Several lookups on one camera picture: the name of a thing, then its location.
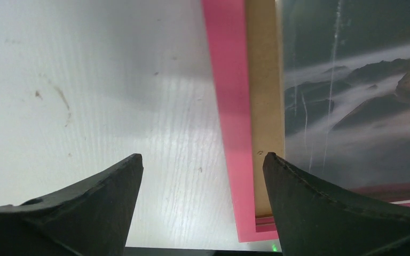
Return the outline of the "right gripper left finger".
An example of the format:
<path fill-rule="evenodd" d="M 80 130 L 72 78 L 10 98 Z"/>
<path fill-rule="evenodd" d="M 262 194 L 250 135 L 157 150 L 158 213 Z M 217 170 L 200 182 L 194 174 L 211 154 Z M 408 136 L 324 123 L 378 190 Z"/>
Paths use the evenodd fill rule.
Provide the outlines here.
<path fill-rule="evenodd" d="M 0 255 L 124 255 L 143 177 L 132 154 L 21 205 L 0 206 Z"/>

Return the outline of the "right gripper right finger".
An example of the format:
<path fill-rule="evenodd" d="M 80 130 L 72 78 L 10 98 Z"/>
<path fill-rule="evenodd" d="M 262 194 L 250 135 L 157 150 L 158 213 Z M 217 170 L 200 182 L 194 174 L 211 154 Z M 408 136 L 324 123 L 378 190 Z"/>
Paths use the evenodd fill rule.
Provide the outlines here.
<path fill-rule="evenodd" d="M 410 255 L 410 207 L 341 188 L 273 152 L 263 173 L 284 255 Z"/>

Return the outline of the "landscape photo print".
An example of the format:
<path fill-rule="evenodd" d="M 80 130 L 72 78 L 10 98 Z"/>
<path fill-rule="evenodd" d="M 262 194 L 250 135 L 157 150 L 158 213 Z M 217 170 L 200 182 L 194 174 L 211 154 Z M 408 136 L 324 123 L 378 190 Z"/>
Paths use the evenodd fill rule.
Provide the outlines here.
<path fill-rule="evenodd" d="M 410 183 L 410 1 L 283 1 L 286 159 L 347 188 Z"/>

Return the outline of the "pink picture frame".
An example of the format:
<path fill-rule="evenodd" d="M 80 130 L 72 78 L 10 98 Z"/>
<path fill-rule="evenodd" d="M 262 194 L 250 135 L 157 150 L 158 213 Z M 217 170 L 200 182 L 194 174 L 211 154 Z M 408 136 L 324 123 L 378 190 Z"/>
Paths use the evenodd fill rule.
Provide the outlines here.
<path fill-rule="evenodd" d="M 202 2 L 240 242 L 277 237 L 262 166 L 286 159 L 282 2 Z M 343 188 L 410 206 L 410 183 Z"/>

